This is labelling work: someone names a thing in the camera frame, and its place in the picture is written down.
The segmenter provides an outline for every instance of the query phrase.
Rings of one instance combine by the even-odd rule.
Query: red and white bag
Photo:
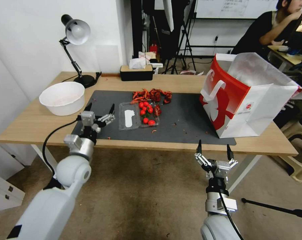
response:
[[[228,72],[219,63],[230,66]],[[259,136],[301,91],[256,53],[216,54],[200,101],[220,138]]]

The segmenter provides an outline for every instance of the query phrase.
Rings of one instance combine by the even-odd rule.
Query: tissue box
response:
[[[121,66],[120,76],[122,81],[151,81],[153,78],[152,65],[144,69],[129,69],[128,65]]]

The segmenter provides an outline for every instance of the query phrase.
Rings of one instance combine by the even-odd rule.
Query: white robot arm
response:
[[[234,160],[230,146],[227,146],[229,161],[216,161],[206,159],[202,155],[201,140],[199,141],[195,159],[207,174],[208,187],[205,210],[208,217],[201,227],[203,240],[239,240],[242,239],[238,229],[233,223],[229,212],[237,210],[236,200],[230,199],[226,190],[224,179],[228,181],[228,173],[238,162]]]
[[[66,225],[81,187],[91,175],[90,162],[96,135],[111,123],[114,117],[114,105],[110,113],[95,117],[94,112],[80,114],[84,133],[68,134],[64,142],[70,148],[70,155],[61,160],[48,186],[32,200],[7,239],[58,239]]]

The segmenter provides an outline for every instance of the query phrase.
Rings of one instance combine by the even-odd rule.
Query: black mat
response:
[[[160,124],[156,127],[138,128],[135,130],[119,130],[119,104],[130,102],[132,92],[123,91],[94,91],[89,103],[92,102],[91,111],[98,116],[109,112],[111,105],[115,104],[116,120],[102,128],[98,139],[149,141],[149,142],[176,142],[203,144],[236,145],[234,138],[220,139],[201,103],[199,94],[173,93],[172,102],[161,105],[162,114],[159,116]],[[82,123],[78,122],[72,134],[80,134]]]

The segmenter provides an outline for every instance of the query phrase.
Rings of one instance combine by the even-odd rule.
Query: clear plastic tray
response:
[[[139,108],[139,116],[140,116],[140,121],[141,121],[140,127],[154,127],[154,126],[157,126],[157,125],[160,124],[160,118],[159,118],[158,116],[155,116],[155,115],[154,115],[154,107],[156,106],[156,103],[155,103],[153,100],[149,100],[149,101],[147,101],[147,102],[148,102],[148,103],[152,106],[152,108],[153,108],[153,113],[150,113],[150,114],[149,114],[148,119],[149,119],[149,120],[154,120],[154,121],[155,121],[155,124],[152,125],[152,126],[150,126],[149,124],[144,124],[144,123],[143,123],[143,117],[140,115],[141,108]]]
[[[132,119],[132,126],[126,127],[125,126],[125,111],[132,110],[134,111],[134,116],[131,117]],[[119,130],[133,130],[137,129],[141,125],[140,121],[140,109],[139,104],[130,104],[127,103],[120,103],[119,104]]]

